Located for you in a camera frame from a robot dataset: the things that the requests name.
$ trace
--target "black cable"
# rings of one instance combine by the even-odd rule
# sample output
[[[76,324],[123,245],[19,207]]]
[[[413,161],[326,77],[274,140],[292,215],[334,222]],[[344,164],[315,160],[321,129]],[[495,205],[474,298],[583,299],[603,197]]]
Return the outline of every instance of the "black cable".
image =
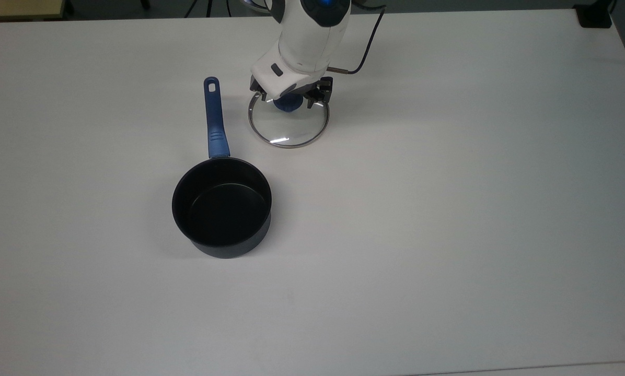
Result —
[[[380,10],[380,9],[385,9],[387,7],[387,5],[380,5],[379,7],[367,7],[366,5],[355,2],[355,0],[352,0],[352,5],[354,5],[355,7],[359,9],[367,10],[367,11]]]
[[[366,45],[366,51],[363,53],[363,58],[361,58],[361,62],[358,65],[358,67],[356,67],[356,69],[354,70],[340,69],[337,67],[328,67],[327,71],[334,72],[334,73],[341,73],[341,74],[356,74],[356,72],[361,70],[361,67],[363,67],[363,63],[366,62],[366,57],[368,56],[368,52],[371,49],[371,44],[373,43],[375,31],[377,31],[377,27],[380,25],[380,20],[382,20],[382,16],[385,15],[385,8],[386,8],[386,5],[383,5],[382,11],[380,12],[380,15],[377,17],[377,21],[375,22],[375,26],[373,26],[373,32],[371,33],[371,37],[368,40],[368,44]]]
[[[208,0],[208,8],[205,10],[205,18],[210,18],[210,9],[213,7],[213,0]]]
[[[187,18],[189,16],[189,14],[191,13],[191,10],[194,9],[194,5],[196,5],[197,0],[194,0],[193,3],[191,3],[191,7],[189,7],[188,12],[185,14],[184,18]]]

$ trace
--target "button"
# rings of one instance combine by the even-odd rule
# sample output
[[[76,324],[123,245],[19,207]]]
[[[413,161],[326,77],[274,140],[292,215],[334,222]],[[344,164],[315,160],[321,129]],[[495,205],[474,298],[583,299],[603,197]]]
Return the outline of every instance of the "button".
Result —
[[[282,71],[280,69],[280,67],[277,66],[277,64],[273,64],[271,66],[271,69],[273,70],[273,73],[277,74],[278,77],[282,76]]]

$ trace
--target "white table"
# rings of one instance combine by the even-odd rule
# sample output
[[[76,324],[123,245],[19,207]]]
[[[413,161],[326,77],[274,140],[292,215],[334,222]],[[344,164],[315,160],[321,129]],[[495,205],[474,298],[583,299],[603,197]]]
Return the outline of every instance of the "white table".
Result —
[[[464,373],[464,376],[625,376],[625,362]]]
[[[353,16],[353,68],[375,15]],[[314,144],[249,129],[270,19],[0,24],[0,374],[625,361],[625,51],[573,10],[387,15]],[[202,81],[273,191],[235,260],[170,200]]]

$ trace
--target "black saucepan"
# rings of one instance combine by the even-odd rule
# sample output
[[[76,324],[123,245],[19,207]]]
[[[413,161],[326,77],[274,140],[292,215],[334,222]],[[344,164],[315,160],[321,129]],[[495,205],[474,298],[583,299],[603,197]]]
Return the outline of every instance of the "black saucepan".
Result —
[[[204,252],[231,259],[250,252],[269,230],[271,191],[255,166],[229,156],[219,80],[206,78],[208,155],[183,176],[173,193],[173,218]]]

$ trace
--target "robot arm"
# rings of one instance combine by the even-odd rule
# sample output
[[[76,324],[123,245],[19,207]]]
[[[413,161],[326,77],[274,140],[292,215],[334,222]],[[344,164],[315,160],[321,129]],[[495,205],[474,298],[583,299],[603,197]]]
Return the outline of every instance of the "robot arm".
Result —
[[[275,45],[252,66],[250,90],[274,100],[297,93],[328,102],[331,80],[320,81],[348,26],[351,0],[265,0],[282,24]]]

